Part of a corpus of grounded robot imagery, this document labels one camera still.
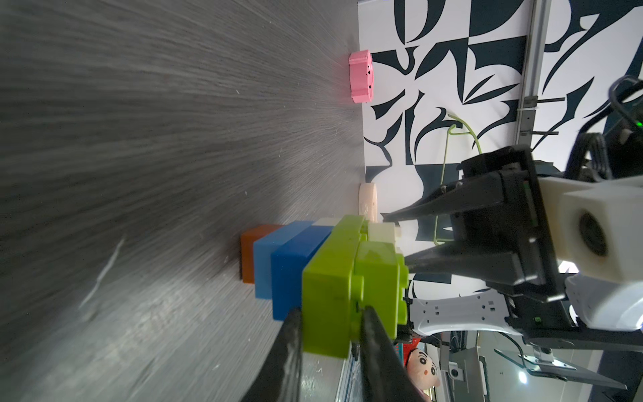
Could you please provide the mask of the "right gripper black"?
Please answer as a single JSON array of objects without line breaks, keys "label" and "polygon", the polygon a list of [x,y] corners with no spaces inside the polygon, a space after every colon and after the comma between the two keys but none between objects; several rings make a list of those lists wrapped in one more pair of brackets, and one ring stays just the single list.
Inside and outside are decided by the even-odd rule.
[{"label": "right gripper black", "polygon": [[487,152],[461,162],[458,169],[461,181],[444,184],[409,207],[383,213],[384,222],[452,214],[455,245],[406,256],[410,272],[474,278],[509,296],[541,302],[564,299],[529,148]]}]

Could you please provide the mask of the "white lego brick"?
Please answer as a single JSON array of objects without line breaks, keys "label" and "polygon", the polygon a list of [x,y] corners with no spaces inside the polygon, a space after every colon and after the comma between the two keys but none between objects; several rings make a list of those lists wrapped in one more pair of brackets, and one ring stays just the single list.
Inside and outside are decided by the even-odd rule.
[{"label": "white lego brick", "polygon": [[395,246],[400,236],[401,228],[395,223],[368,222],[369,241],[390,243]]}]

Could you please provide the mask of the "dark blue lego brick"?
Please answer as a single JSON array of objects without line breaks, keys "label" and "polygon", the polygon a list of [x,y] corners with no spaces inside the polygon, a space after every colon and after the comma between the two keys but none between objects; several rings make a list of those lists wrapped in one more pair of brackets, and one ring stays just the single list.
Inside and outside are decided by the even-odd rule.
[{"label": "dark blue lego brick", "polygon": [[332,226],[312,225],[281,251],[272,316],[284,321],[291,309],[302,306],[302,273],[333,231]]}]

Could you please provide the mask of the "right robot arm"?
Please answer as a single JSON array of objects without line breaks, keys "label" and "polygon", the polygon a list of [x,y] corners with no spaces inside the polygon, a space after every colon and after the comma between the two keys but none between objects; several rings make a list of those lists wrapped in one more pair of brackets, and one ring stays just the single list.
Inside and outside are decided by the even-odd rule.
[{"label": "right robot arm", "polygon": [[520,335],[536,348],[639,351],[642,348],[642,107],[628,76],[608,91],[600,118],[584,124],[563,172],[542,175],[527,146],[463,161],[461,179],[386,213],[395,224],[450,216],[454,238],[408,256],[415,274],[483,281],[499,303],[475,296],[442,313],[409,303],[417,335],[487,330]]}]

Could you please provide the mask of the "orange lego brick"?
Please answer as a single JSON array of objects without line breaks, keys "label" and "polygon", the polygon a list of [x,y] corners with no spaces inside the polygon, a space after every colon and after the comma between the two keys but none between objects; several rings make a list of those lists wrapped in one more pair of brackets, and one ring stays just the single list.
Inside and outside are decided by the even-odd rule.
[{"label": "orange lego brick", "polygon": [[269,234],[281,229],[282,224],[262,224],[248,229],[241,234],[240,243],[240,274],[246,284],[255,284],[256,279],[263,274],[263,263],[256,253],[255,244]]}]

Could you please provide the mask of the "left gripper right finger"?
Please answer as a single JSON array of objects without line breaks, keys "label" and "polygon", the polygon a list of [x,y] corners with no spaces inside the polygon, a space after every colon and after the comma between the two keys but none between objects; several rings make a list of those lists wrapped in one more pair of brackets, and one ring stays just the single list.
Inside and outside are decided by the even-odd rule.
[{"label": "left gripper right finger", "polygon": [[424,401],[372,307],[363,310],[359,342],[364,401]]}]

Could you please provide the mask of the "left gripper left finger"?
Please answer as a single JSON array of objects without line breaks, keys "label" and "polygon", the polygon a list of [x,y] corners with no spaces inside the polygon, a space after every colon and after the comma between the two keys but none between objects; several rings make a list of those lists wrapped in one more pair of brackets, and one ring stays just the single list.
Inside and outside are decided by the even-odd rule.
[{"label": "left gripper left finger", "polygon": [[289,311],[259,371],[241,401],[298,402],[303,355],[302,314]]}]

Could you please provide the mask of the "light blue lego brick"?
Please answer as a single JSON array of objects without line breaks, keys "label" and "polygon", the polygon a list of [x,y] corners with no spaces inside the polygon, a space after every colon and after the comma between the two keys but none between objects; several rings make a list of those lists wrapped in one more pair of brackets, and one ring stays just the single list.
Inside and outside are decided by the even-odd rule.
[{"label": "light blue lego brick", "polygon": [[256,242],[256,253],[263,263],[263,274],[256,279],[255,296],[261,300],[271,300],[276,292],[276,278],[280,264],[281,251],[284,246],[299,236],[305,229],[311,227],[311,220],[296,220],[283,224],[281,229],[269,234]]}]

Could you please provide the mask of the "green L-shaped lego brick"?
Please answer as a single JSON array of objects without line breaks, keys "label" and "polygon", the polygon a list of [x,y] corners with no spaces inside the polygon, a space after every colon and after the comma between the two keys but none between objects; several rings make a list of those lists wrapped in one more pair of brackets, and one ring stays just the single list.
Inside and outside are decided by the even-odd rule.
[{"label": "green L-shaped lego brick", "polygon": [[405,292],[410,273],[404,256],[392,243],[361,242],[354,273],[364,279],[361,304],[375,309],[388,337],[395,340],[398,326],[408,320]]}]

